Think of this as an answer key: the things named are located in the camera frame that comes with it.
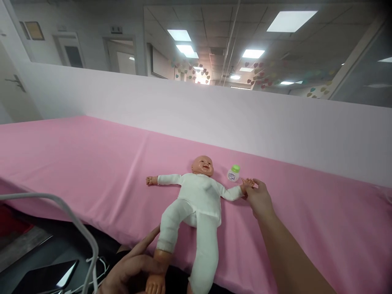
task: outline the green bottle cap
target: green bottle cap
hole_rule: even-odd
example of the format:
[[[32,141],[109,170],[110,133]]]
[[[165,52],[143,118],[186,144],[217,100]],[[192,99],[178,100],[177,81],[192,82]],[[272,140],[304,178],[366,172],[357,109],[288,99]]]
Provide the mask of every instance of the green bottle cap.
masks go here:
[[[240,166],[239,165],[233,165],[232,166],[232,171],[238,174],[240,172]]]

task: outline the white sleeve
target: white sleeve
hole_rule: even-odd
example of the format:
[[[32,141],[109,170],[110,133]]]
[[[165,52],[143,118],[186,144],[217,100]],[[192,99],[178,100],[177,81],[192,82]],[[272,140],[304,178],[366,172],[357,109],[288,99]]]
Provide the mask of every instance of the white sleeve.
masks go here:
[[[158,185],[181,185],[181,175],[162,175],[158,176]]]
[[[222,184],[216,183],[218,184],[220,196],[228,201],[234,201],[243,196],[240,186],[226,190]]]

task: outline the smartphone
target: smartphone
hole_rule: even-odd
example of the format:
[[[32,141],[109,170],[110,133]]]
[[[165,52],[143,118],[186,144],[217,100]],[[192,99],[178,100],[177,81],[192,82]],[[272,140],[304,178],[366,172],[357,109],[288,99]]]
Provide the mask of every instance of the smartphone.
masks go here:
[[[12,294],[46,294],[64,289],[75,272],[78,260],[67,261],[27,272]]]

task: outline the baby doll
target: baby doll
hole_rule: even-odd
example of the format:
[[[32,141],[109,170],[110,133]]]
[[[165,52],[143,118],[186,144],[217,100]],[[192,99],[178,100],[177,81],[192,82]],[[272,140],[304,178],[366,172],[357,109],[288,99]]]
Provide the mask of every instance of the baby doll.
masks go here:
[[[221,224],[221,199],[234,201],[245,195],[246,186],[254,182],[244,180],[240,186],[226,190],[210,178],[214,174],[211,158],[199,156],[191,166],[191,174],[148,176],[146,184],[181,185],[178,199],[163,213],[160,236],[154,259],[167,269],[177,242],[178,229],[183,221],[196,227],[196,257],[189,277],[187,294],[207,294],[214,281],[218,266],[218,239],[216,230]],[[147,294],[165,294],[165,274],[150,275],[146,284]]]

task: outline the pink sheet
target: pink sheet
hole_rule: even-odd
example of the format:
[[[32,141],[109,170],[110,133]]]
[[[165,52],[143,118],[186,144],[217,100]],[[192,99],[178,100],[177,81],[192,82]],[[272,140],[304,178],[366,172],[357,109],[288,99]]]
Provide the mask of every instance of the pink sheet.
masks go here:
[[[0,139],[0,193],[60,196],[84,222],[128,245],[154,228],[178,195],[178,187],[147,187],[146,176],[187,173],[192,160],[206,154],[214,178],[229,188],[225,174],[238,164],[241,176],[267,184],[277,214],[338,293],[386,293],[390,287],[392,205],[383,193],[391,189],[88,116],[0,125]],[[7,203],[67,220],[49,201]],[[222,199],[218,241],[217,284],[235,293],[277,292],[245,201]],[[195,247],[194,229],[182,224],[173,264],[190,271]]]

